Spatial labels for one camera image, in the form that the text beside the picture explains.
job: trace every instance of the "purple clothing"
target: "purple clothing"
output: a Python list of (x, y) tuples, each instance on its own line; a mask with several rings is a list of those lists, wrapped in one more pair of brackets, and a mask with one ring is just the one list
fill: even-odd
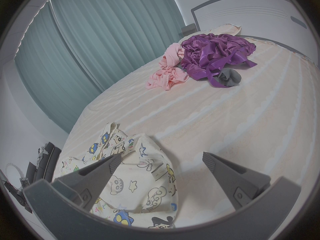
[(242, 37), (198, 34), (183, 41), (181, 46), (185, 49), (182, 68), (194, 80), (208, 78), (214, 87), (226, 87), (214, 79), (226, 63), (236, 65), (245, 62), (249, 67), (257, 65), (247, 59), (256, 50), (256, 46)]

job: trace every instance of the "pink clothing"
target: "pink clothing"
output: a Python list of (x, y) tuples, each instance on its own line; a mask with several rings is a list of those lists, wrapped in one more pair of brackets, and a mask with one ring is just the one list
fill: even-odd
[(147, 89), (161, 86), (164, 90), (170, 90), (171, 86), (178, 82), (188, 80), (188, 74), (176, 67), (184, 56), (184, 49), (179, 43), (174, 42), (165, 51), (159, 62), (160, 70), (150, 75), (146, 82)]

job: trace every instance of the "purple satin belt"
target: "purple satin belt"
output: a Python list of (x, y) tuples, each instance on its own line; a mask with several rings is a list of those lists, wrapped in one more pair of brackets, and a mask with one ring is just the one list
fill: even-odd
[(182, 68), (194, 80), (208, 78), (214, 87), (226, 88), (214, 78), (226, 63), (237, 65), (245, 62), (249, 67), (257, 65), (247, 58), (255, 51), (256, 46), (241, 37), (198, 34), (183, 41), (181, 46), (185, 49), (181, 60)]

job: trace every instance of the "bed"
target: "bed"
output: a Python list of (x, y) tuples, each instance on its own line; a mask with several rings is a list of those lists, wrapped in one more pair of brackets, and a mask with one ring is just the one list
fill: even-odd
[[(148, 135), (171, 160), (179, 191), (175, 227), (234, 211), (202, 162), (204, 151), (268, 174), (271, 183), (283, 175), (300, 184), (289, 221), (319, 172), (319, 69), (307, 57), (273, 42), (247, 40), (257, 46), (248, 58), (258, 65), (231, 66), (242, 76), (231, 88), (189, 78), (169, 91), (147, 90), (145, 82), (159, 69), (160, 58), (130, 73), (86, 106), (57, 164), (68, 156), (81, 159), (105, 124), (116, 122), (126, 135)], [(53, 178), (59, 172), (56, 168)]]

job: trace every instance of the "curtain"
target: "curtain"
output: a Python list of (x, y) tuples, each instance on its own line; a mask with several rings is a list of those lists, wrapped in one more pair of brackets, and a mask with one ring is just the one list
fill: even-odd
[(70, 132), (101, 92), (177, 42), (174, 0), (50, 0), (15, 58), (39, 107)]

